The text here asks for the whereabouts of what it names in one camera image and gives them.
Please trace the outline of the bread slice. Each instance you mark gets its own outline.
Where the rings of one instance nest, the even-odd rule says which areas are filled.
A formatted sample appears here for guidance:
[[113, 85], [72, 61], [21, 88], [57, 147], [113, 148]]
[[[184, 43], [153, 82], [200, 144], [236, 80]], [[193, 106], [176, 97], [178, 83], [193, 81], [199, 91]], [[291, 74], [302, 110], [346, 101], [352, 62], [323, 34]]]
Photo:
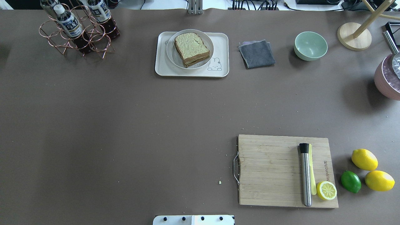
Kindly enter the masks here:
[[178, 35], [174, 39], [174, 44], [183, 63], [187, 65], [210, 55], [210, 51], [202, 38], [194, 32]]

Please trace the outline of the white round plate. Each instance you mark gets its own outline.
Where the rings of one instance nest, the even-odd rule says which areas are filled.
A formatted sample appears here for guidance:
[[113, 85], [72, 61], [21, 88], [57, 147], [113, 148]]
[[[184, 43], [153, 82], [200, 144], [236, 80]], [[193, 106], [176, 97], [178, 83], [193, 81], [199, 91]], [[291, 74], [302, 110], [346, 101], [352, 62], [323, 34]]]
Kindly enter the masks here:
[[[207, 46], [207, 48], [210, 51], [210, 57], [202, 62], [196, 63], [188, 68], [184, 67], [183, 64], [183, 60], [181, 59], [178, 51], [176, 50], [175, 44], [174, 44], [174, 39], [175, 37], [177, 37], [180, 34], [184, 34], [184, 33], [196, 33], [198, 34], [202, 40], [204, 41], [204, 44]], [[199, 30], [195, 30], [195, 29], [186, 29], [186, 30], [182, 30], [177, 32], [176, 34], [173, 34], [173, 36], [169, 39], [167, 47], [166, 47], [166, 53], [168, 58], [170, 59], [170, 61], [176, 65], [178, 68], [183, 68], [183, 69], [187, 69], [187, 70], [194, 70], [194, 69], [198, 69], [198, 68], [202, 68], [204, 67], [210, 60], [211, 57], [214, 54], [214, 44], [211, 40], [211, 38], [205, 34], [202, 31]]]

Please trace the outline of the wooden cutting board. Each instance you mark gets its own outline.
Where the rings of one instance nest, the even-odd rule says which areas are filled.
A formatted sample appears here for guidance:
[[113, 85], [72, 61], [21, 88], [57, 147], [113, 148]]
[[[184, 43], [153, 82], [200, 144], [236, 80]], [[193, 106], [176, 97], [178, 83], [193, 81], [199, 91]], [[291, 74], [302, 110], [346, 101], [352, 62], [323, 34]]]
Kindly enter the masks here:
[[300, 143], [311, 145], [315, 181], [335, 183], [327, 138], [240, 134], [240, 205], [304, 208]]

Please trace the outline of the green ceramic bowl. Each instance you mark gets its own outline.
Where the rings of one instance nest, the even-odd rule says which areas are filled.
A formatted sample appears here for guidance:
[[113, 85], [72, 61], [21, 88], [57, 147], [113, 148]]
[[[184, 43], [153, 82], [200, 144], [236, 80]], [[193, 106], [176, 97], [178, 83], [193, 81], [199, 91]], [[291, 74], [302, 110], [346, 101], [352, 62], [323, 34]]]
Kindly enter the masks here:
[[298, 34], [294, 40], [294, 52], [305, 61], [314, 61], [328, 51], [326, 40], [318, 33], [306, 31]]

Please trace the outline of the bottle in rack middle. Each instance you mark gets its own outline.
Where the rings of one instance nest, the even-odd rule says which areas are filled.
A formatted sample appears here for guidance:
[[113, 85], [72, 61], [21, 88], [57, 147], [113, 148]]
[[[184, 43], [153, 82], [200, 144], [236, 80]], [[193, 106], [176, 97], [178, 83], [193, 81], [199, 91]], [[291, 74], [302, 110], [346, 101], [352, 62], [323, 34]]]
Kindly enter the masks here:
[[102, 31], [110, 37], [110, 39], [119, 37], [120, 31], [112, 18], [106, 2], [104, 0], [88, 0], [87, 4], [93, 17], [96, 19], [97, 23], [100, 24]]

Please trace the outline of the bottle in rack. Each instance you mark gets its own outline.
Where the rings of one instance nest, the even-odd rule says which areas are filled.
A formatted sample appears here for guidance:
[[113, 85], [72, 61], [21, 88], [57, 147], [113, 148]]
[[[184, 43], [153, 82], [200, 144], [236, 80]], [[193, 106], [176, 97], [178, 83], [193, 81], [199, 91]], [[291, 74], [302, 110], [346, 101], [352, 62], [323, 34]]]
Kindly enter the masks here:
[[106, 2], [104, 0], [88, 0], [87, 4], [93, 17], [96, 19], [97, 23], [100, 24], [102, 31], [110, 37], [110, 39], [119, 37], [120, 31], [112, 18]]
[[57, 14], [54, 11], [54, 6], [57, 4], [59, 4], [58, 0], [40, 0], [40, 6], [52, 19], [56, 19]]
[[67, 11], [61, 4], [55, 5], [54, 11], [57, 14], [57, 23], [60, 24], [66, 35], [71, 38], [76, 48], [83, 54], [91, 52], [88, 42], [89, 37], [75, 15]]

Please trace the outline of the half lemon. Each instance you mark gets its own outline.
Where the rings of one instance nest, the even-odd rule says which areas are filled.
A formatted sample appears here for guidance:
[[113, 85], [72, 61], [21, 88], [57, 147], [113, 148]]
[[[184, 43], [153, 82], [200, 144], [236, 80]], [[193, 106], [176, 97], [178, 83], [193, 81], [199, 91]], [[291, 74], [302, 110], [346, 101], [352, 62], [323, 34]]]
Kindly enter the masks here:
[[316, 194], [322, 200], [333, 200], [337, 197], [337, 189], [332, 182], [321, 181], [316, 185]]

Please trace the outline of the bottle in rack front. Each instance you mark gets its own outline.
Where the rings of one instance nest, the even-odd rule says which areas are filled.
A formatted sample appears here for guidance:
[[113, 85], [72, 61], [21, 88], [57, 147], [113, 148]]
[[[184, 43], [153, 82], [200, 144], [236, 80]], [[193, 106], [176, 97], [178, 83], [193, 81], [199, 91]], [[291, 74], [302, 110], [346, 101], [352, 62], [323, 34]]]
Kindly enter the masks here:
[[88, 42], [89, 37], [75, 15], [67, 11], [61, 4], [55, 5], [54, 11], [57, 14], [57, 23], [60, 24], [66, 35], [71, 38], [76, 48], [83, 54], [91, 52]]

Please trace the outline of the green lime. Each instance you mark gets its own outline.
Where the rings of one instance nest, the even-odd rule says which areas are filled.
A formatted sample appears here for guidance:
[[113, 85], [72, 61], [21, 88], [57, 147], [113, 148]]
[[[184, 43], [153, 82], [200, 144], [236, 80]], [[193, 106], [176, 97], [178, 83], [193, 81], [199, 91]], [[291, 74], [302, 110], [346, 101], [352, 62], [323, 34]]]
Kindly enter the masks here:
[[362, 184], [361, 184], [361, 180], [358, 177], [358, 175], [356, 175], [354, 172], [351, 172], [349, 170], [345, 170], [343, 172], [343, 174], [341, 175], [341, 184], [342, 186], [347, 190], [350, 191], [352, 193], [357, 193], [358, 191], [360, 191]]

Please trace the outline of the yellow lemon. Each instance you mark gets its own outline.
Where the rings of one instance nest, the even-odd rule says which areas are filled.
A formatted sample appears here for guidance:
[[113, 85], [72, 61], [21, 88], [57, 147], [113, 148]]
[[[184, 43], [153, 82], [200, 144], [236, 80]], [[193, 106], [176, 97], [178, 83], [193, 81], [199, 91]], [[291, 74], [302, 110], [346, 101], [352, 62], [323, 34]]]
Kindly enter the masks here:
[[356, 149], [352, 152], [351, 160], [358, 168], [373, 171], [378, 167], [376, 156], [367, 149]]
[[374, 170], [365, 176], [365, 183], [374, 191], [389, 191], [394, 187], [395, 180], [384, 171]]

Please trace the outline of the bottle in rack rear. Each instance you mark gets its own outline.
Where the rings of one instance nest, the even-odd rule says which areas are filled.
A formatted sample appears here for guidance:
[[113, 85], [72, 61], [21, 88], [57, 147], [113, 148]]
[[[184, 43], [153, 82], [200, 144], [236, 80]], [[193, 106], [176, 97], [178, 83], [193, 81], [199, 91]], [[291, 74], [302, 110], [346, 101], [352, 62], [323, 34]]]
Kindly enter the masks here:
[[54, 11], [54, 6], [57, 4], [59, 4], [58, 0], [40, 0], [40, 6], [52, 19], [56, 19], [57, 14]]

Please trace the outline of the pink bowl with ice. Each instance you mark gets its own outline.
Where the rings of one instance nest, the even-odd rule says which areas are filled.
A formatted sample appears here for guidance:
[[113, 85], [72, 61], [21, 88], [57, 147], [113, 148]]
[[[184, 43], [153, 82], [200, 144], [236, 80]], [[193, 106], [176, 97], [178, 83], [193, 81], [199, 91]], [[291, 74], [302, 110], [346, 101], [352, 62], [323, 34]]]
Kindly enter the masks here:
[[399, 78], [393, 71], [392, 54], [389, 54], [377, 67], [374, 74], [376, 88], [387, 98], [399, 101]]

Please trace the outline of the metal ice scoop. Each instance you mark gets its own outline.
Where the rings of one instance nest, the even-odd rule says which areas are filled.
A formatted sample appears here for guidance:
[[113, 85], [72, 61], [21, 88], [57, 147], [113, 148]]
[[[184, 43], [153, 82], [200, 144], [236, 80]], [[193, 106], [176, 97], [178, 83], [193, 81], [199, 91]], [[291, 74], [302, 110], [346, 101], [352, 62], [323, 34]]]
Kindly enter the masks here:
[[391, 59], [389, 60], [389, 62], [391, 63], [391, 66], [392, 66], [392, 70], [394, 71], [396, 76], [400, 79], [400, 62], [399, 62], [400, 53], [399, 53], [399, 50], [398, 50], [396, 44], [394, 43], [394, 40], [390, 36], [389, 31], [386, 30], [382, 34], [389, 46], [389, 49], [392, 52]]

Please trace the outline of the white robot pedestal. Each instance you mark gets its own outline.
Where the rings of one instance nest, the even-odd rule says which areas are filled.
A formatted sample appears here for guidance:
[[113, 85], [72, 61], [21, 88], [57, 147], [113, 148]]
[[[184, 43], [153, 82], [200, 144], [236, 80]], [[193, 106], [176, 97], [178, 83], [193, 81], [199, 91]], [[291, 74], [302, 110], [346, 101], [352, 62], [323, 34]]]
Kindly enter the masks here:
[[234, 225], [234, 215], [159, 215], [153, 225]]

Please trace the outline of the yellow handled knife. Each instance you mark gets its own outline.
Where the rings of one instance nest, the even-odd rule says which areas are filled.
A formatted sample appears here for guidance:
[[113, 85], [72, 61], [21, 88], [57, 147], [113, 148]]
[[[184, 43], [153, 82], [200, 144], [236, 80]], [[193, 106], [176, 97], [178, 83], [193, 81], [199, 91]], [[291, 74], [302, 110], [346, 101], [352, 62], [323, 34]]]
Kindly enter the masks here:
[[312, 196], [317, 193], [312, 160], [312, 145], [309, 143], [300, 143], [299, 153], [302, 166], [303, 204], [309, 208], [312, 206]]

